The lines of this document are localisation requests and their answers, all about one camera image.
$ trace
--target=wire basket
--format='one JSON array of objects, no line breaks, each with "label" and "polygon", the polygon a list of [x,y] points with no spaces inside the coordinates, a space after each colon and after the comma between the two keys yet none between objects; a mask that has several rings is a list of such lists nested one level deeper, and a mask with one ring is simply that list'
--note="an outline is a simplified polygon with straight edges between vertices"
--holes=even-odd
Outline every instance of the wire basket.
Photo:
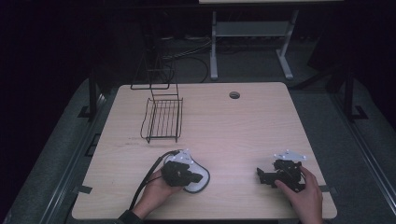
[{"label": "wire basket", "polygon": [[[148,85],[136,87],[134,86],[135,79],[142,72],[142,67],[147,75],[146,84]],[[170,90],[171,84],[176,86],[172,90]],[[163,64],[162,58],[157,56],[154,66],[150,68],[143,54],[131,84],[131,90],[151,92],[151,97],[147,100],[146,115],[142,122],[140,136],[148,143],[153,139],[175,139],[177,142],[181,134],[183,99],[180,99],[178,95],[177,75],[173,60],[169,64]]]}]

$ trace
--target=black sleeve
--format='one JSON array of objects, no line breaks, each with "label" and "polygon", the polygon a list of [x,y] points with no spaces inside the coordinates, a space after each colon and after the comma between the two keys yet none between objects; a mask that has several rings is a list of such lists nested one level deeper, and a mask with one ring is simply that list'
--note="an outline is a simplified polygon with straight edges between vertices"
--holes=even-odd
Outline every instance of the black sleeve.
[{"label": "black sleeve", "polygon": [[143,224],[143,220],[140,219],[130,210],[126,210],[118,219],[121,224]]}]

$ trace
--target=hand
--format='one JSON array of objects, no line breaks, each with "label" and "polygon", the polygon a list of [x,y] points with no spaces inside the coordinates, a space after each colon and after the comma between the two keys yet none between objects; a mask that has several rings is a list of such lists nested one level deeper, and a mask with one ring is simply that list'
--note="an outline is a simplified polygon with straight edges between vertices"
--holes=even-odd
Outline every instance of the hand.
[{"label": "hand", "polygon": [[172,194],[179,192],[183,187],[170,187],[161,177],[161,170],[154,172],[148,180],[140,201],[132,209],[140,219],[160,207]]},{"label": "hand", "polygon": [[304,224],[321,224],[323,222],[323,196],[317,178],[303,166],[300,166],[300,169],[305,176],[305,189],[299,193],[291,190],[280,180],[276,180],[275,184],[288,197],[301,222]]}]

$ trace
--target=white controller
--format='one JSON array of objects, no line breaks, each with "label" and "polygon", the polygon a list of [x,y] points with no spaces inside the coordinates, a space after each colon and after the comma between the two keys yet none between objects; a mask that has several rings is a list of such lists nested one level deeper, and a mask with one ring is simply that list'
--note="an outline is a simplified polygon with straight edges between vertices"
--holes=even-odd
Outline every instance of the white controller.
[{"label": "white controller", "polygon": [[197,193],[203,190],[209,183],[209,179],[210,179],[209,172],[206,170],[205,167],[201,166],[192,159],[190,155],[190,150],[188,148],[180,150],[175,156],[168,156],[165,159],[164,164],[166,164],[169,161],[176,161],[176,162],[188,164],[190,166],[188,171],[194,174],[202,175],[203,178],[201,179],[200,182],[198,183],[191,182],[188,186],[184,187],[184,190],[186,190],[187,192]]}]

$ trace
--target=wooden table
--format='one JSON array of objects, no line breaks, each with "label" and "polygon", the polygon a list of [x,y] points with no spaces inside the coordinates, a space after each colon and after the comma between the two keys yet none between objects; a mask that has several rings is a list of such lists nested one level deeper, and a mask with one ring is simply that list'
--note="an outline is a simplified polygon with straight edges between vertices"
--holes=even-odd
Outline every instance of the wooden table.
[{"label": "wooden table", "polygon": [[[296,217],[279,189],[260,184],[256,168],[273,172],[274,154],[304,154],[303,165],[325,185],[286,86],[282,83],[179,84],[181,136],[141,138],[149,91],[119,89],[73,209],[77,219],[117,218],[127,209],[152,164],[163,153],[189,148],[211,175],[206,189],[181,191],[148,219],[281,219]],[[240,93],[239,99],[229,96]],[[336,216],[324,192],[323,216]]]}]

